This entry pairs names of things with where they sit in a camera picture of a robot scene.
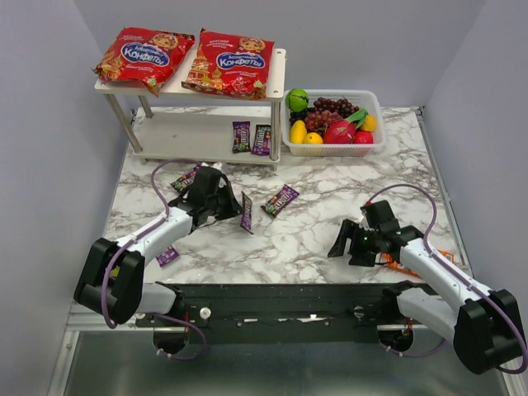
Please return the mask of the red candy bag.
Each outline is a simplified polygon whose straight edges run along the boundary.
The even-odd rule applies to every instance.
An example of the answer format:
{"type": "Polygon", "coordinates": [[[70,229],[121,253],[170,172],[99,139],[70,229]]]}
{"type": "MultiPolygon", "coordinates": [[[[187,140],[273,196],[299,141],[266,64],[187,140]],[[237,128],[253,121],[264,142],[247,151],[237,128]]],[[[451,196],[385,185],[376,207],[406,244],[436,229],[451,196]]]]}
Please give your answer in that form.
{"type": "Polygon", "coordinates": [[[181,86],[193,92],[261,100],[275,42],[202,29],[196,56],[181,86]]]}
{"type": "Polygon", "coordinates": [[[93,72],[104,82],[138,83],[158,96],[194,44],[190,34],[126,27],[93,72]]]}

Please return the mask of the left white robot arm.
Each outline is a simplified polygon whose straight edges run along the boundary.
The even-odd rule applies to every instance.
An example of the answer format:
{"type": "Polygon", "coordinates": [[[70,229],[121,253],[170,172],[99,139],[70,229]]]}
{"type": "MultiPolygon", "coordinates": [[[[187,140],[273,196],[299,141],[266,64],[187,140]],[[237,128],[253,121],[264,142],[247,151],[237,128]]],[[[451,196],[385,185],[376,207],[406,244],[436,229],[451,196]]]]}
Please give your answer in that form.
{"type": "Polygon", "coordinates": [[[115,241],[99,238],[91,246],[74,291],[74,300],[99,313],[109,328],[135,314],[175,314],[180,299],[175,287],[144,282],[144,269],[169,245],[204,226],[242,213],[227,176],[215,167],[201,166],[194,181],[176,199],[167,201],[150,177],[163,204],[162,213],[115,241]]]}

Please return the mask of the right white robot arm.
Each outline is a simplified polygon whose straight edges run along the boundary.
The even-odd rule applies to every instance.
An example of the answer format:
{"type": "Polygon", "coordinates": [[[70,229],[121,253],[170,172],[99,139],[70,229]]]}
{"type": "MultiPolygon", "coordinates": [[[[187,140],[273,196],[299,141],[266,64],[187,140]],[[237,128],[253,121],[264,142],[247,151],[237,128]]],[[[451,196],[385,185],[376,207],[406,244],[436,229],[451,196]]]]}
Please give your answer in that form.
{"type": "Polygon", "coordinates": [[[416,319],[451,344],[461,363],[482,374],[501,370],[527,357],[518,304],[507,290],[492,290],[465,274],[414,226],[401,226],[388,201],[362,207],[360,223],[342,221],[329,257],[350,255],[352,266],[375,266],[387,255],[426,282],[428,294],[412,282],[383,291],[379,311],[384,319],[416,319]]]}

